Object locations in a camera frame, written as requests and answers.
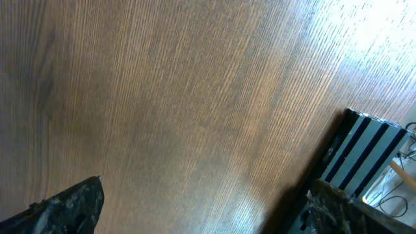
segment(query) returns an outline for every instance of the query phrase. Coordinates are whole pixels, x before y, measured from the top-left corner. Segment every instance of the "dark textured object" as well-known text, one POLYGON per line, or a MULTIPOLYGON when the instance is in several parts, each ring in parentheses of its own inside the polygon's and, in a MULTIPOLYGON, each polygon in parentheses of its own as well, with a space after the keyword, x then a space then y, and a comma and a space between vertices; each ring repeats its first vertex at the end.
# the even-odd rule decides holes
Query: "dark textured object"
POLYGON ((346 109, 335 136, 315 164, 279 232, 314 233, 304 195, 315 179, 361 198, 410 134, 395 123, 346 109))
POLYGON ((307 194, 308 204, 319 234, 407 234, 416 229, 388 217, 345 191, 317 179, 307 194))
POLYGON ((94 233, 103 204, 101 181, 93 176, 1 222, 0 233, 94 233))

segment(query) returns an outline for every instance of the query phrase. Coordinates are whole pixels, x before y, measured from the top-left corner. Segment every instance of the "wooden table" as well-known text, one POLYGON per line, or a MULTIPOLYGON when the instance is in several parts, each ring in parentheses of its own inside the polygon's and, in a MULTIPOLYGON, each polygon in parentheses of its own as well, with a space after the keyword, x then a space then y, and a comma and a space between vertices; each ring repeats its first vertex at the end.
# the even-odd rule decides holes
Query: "wooden table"
POLYGON ((415 14, 395 0, 1 1, 0 218, 102 175, 96 233, 260 233, 337 113, 405 115, 415 14))

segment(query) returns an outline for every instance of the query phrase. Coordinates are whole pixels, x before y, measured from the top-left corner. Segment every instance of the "cable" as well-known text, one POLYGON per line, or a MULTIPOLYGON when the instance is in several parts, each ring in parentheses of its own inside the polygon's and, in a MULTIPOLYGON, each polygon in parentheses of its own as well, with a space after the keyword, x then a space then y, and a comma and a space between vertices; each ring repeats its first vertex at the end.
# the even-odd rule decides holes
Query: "cable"
MULTIPOLYGON (((400 153, 397 153, 397 157, 400 159, 400 164, 401 164, 401 166, 402 166, 402 169, 404 170, 404 167, 403 167, 403 162, 402 162, 402 157, 400 156, 400 154, 401 154, 401 152, 400 153)), ((400 182, 400 184, 399 185, 397 185, 394 189, 392 189, 392 190, 390 190, 386 195, 384 195, 383 196, 383 191, 384 191, 384 186, 383 186, 383 190, 382 190, 382 198, 380 199, 380 201, 378 202, 378 205, 376 205, 376 206, 374 206, 373 208, 376 208, 376 207, 380 207, 380 209, 386 214, 386 215, 388 215, 388 216, 390 216, 390 217, 393 217, 393 218, 400 218, 401 216, 404 216, 406 213, 407 213, 407 211, 408 211, 408 201, 407 201, 407 199, 405 199, 404 197, 402 197, 402 196, 391 196, 390 198, 388 198, 388 199, 384 199, 384 198, 386 198, 390 193, 392 193, 392 191, 394 191, 394 190, 396 190, 398 187, 400 187, 402 184, 403 184, 403 182, 404 181, 402 181, 402 182, 400 182), (404 203, 406 204, 406 208, 404 209, 404 211, 403 211, 403 213, 402 214, 400 214, 400 215, 397 215, 397 216, 395 216, 395 215, 391 215, 391 214, 389 214, 389 213, 387 213, 386 211, 384 211, 384 209, 383 209, 383 207, 382 207, 382 204, 384 204, 385 202, 387 202, 387 201, 389 201, 389 200, 391 200, 391 199, 393 199, 393 198, 402 198, 403 200, 404 200, 404 203)))
POLYGON ((406 124, 405 129, 408 129, 409 126, 412 125, 412 124, 416 124, 416 122, 410 122, 410 123, 406 124))
POLYGON ((413 158, 414 156, 416 156, 416 154, 413 155, 414 153, 416 153, 416 150, 410 151, 409 153, 403 153, 403 152, 399 151, 399 154, 403 155, 404 159, 411 159, 411 160, 416 162, 416 160, 413 158))
POLYGON ((411 143, 411 145, 408 147, 409 151, 411 151, 411 147, 416 143, 416 139, 414 139, 412 136, 410 136, 410 138, 412 138, 414 140, 414 142, 411 143))

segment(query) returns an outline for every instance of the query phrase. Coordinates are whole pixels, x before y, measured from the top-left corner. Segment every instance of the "wire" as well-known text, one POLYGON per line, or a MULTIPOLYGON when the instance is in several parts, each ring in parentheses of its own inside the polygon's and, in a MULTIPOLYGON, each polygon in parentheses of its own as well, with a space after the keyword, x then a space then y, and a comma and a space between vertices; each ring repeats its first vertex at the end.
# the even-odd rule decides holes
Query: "wire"
POLYGON ((414 140, 414 142, 411 143, 411 145, 408 147, 409 151, 411 151, 411 147, 416 143, 416 139, 414 139, 412 136, 410 136, 410 137, 414 140))
POLYGON ((406 124, 405 128, 408 129, 409 126, 412 125, 412 124, 416 124, 416 122, 410 122, 410 123, 406 124))
MULTIPOLYGON (((404 170, 404 167, 403 167, 403 162, 402 162, 402 157, 400 156, 400 154, 402 154, 402 152, 399 152, 399 153, 397 153, 397 157, 400 159, 400 165, 402 166, 402 169, 404 170)), ((376 205, 376 206, 374 206, 374 208, 376 208, 376 207, 380 207, 380 209, 386 214, 386 215, 388 215, 388 216, 390 216, 390 217, 393 217, 393 218, 400 218, 401 216, 404 216, 406 213, 407 213, 407 211, 408 211, 408 209, 409 209, 409 207, 408 207, 408 201, 407 201, 407 199, 405 199, 404 197, 402 197, 402 196, 391 196, 390 198, 388 198, 388 199, 386 199, 385 200, 385 198, 388 196, 388 195, 390 195, 390 193, 392 193, 392 191, 394 191, 394 190, 396 190, 398 187, 400 187, 402 184, 403 184, 403 182, 404 181, 402 181, 402 182, 400 182, 400 184, 399 185, 397 185, 394 189, 392 189, 392 190, 390 190, 386 195, 384 195, 383 196, 383 191, 384 191, 384 186, 383 186, 383 190, 382 190, 382 198, 380 199, 380 201, 378 202, 378 205, 376 205), (404 209, 404 211, 403 211, 403 213, 401 213, 400 215, 391 215, 391 214, 389 214, 389 213, 387 213, 386 211, 384 211, 384 209, 383 209, 383 207, 382 207, 382 204, 384 204, 385 202, 387 202, 387 201, 389 201, 389 200, 391 200, 391 199, 393 199, 393 198, 402 198, 403 200, 404 200, 404 203, 406 204, 406 208, 404 209)))
POLYGON ((403 153, 399 151, 399 154, 403 155, 404 159, 411 159, 416 162, 416 160, 413 158, 414 156, 416 156, 415 153, 416 153, 416 150, 410 151, 409 153, 403 153))

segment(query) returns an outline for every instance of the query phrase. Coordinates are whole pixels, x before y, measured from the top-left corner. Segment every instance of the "wooden surface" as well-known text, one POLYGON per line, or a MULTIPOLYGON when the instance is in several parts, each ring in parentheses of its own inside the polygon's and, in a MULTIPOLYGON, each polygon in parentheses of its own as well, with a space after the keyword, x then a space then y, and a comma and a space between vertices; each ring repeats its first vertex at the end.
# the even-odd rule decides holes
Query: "wooden surface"
POLYGON ((96 233, 259 233, 339 111, 414 102, 415 13, 1 1, 0 218, 102 175, 96 233))

